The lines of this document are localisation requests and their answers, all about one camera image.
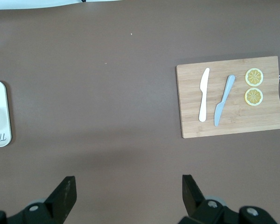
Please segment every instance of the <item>light blue knife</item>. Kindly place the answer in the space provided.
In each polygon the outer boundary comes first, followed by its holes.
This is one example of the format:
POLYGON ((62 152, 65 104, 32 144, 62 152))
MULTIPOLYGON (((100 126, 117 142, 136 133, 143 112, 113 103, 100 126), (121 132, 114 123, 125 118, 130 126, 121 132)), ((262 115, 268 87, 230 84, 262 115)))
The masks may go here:
POLYGON ((226 82, 226 85, 225 85, 225 90, 224 90, 224 93, 223 93, 223 96, 222 96, 222 101, 220 103, 218 103, 217 106, 216 106, 215 117, 214 117, 216 127, 218 127, 218 125, 219 125, 221 114, 222 114, 226 99, 228 97, 228 94, 229 94, 229 92, 232 88, 232 85, 234 83, 234 80, 235 80, 234 75, 229 75, 228 76, 227 82, 226 82))

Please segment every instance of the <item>bolt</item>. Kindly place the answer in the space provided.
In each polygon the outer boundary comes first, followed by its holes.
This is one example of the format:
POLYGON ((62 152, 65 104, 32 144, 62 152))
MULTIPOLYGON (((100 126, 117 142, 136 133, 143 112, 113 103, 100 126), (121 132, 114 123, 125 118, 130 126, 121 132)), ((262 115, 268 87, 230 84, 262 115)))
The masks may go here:
POLYGON ((36 210, 38 210, 38 206, 37 206, 37 205, 34 205, 34 206, 32 206, 32 207, 29 209, 29 211, 36 211, 36 210))
POLYGON ((214 201, 209 201, 207 204, 208 204, 208 206, 210 206, 212 208, 217 208, 218 207, 217 203, 214 202, 214 201))
POLYGON ((247 212, 252 216, 258 216, 258 212, 254 208, 247 208, 247 212))

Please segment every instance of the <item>lemon slice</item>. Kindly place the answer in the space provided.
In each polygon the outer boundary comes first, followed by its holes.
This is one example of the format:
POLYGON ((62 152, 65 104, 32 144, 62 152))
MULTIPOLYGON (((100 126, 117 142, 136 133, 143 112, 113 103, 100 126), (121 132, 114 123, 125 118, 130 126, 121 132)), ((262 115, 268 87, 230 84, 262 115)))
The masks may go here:
POLYGON ((263 81, 263 73, 261 70, 253 68, 246 72, 246 82, 250 86, 258 86, 263 81))
POLYGON ((262 102, 263 94, 257 88, 250 88, 245 93, 245 101, 251 106, 257 106, 262 102))

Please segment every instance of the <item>wooden cutting board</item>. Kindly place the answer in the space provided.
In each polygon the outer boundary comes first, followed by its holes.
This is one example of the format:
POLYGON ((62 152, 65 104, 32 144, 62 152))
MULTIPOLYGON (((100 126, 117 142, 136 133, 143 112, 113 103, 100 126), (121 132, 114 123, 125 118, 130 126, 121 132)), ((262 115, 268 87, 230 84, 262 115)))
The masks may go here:
POLYGON ((277 56, 183 64, 178 65, 176 71, 184 138, 280 129, 277 56), (207 117, 205 122, 200 122, 200 81, 206 68, 210 68, 207 117), (263 93, 263 101, 258 106, 250 106, 244 99, 245 92, 252 88, 245 81, 245 74, 251 68, 260 69, 264 76, 262 84, 256 87, 263 93), (225 103, 219 126, 215 127, 215 108, 222 100, 227 77, 231 74, 235 75, 235 82, 225 103))

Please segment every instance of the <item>knife blade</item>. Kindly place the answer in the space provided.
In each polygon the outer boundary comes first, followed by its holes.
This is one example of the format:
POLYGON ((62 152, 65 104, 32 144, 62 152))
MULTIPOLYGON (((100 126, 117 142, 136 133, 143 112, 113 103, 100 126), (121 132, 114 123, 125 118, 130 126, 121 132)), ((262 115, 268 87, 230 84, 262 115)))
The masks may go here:
POLYGON ((221 114, 225 105, 225 102, 227 100, 227 97, 229 95, 229 92, 232 88, 232 85, 234 83, 235 80, 235 76, 234 75, 229 75, 226 81, 226 85, 225 85, 225 89, 224 89, 224 93, 222 96, 222 101, 220 103, 217 104, 216 109, 215 109, 215 116, 214 116, 214 122, 215 122, 215 126, 218 127, 219 125, 219 121, 221 118, 221 114))
POLYGON ((199 120, 201 122, 206 121, 206 93, 207 93, 207 83, 209 80, 210 68, 206 68, 201 81, 200 81, 200 90, 202 92, 200 111, 199 111, 199 120))

